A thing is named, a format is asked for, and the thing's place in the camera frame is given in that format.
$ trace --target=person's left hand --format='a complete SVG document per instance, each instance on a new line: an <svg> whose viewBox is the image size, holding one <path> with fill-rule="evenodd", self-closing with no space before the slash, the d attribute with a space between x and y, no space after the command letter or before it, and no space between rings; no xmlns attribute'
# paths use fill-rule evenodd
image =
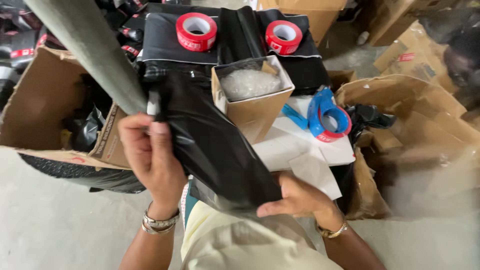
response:
<svg viewBox="0 0 480 270"><path fill-rule="evenodd" d="M146 126L150 127L150 135L142 130ZM139 113L123 118L118 127L127 161L152 195L148 215L157 220L171 218L178 209L187 177L173 155L168 124L153 122L152 116Z"/></svg>

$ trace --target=silver bracelet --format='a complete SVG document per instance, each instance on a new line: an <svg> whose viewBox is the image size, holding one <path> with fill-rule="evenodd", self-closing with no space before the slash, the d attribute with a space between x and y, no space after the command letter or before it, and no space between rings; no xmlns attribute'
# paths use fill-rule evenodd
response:
<svg viewBox="0 0 480 270"><path fill-rule="evenodd" d="M177 210L175 216L170 218L166 221L156 221L148 216L148 210L150 209L150 205L148 206L147 210L144 212L144 218L142 220L142 229L149 234L162 234L170 232L174 227L177 221L179 220L180 211Z"/></svg>

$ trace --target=bubble wrap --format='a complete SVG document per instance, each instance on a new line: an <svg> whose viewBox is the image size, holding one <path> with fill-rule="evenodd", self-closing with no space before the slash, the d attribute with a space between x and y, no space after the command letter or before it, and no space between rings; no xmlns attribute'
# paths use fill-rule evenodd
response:
<svg viewBox="0 0 480 270"><path fill-rule="evenodd" d="M260 97L280 90L280 79L263 71L235 70L221 79L223 91L231 102Z"/></svg>

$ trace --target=gold bracelet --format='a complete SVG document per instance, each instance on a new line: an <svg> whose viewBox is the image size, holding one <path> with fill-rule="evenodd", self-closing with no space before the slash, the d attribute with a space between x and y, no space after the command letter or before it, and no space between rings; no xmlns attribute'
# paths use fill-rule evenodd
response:
<svg viewBox="0 0 480 270"><path fill-rule="evenodd" d="M336 231L336 232L332 232L330 230L327 230L327 229L323 229L322 227L320 227L317 223L317 221L315 221L315 227L317 229L317 231L322 235L322 237L326 237L326 238L335 238L337 236L339 236L342 232L346 231L348 229L348 223L346 220L343 221L343 224L342 224L342 227L340 228L340 230Z"/></svg>

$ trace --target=wrist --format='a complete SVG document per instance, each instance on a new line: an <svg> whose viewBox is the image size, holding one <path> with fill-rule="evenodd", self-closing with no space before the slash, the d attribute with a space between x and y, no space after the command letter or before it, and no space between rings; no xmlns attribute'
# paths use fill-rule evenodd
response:
<svg viewBox="0 0 480 270"><path fill-rule="evenodd" d="M166 221L172 218L178 210L178 205L159 204L153 200L148 209L148 217L157 221Z"/></svg>
<svg viewBox="0 0 480 270"><path fill-rule="evenodd" d="M313 215L322 229L337 232L342 228L344 217L335 205L315 211Z"/></svg>

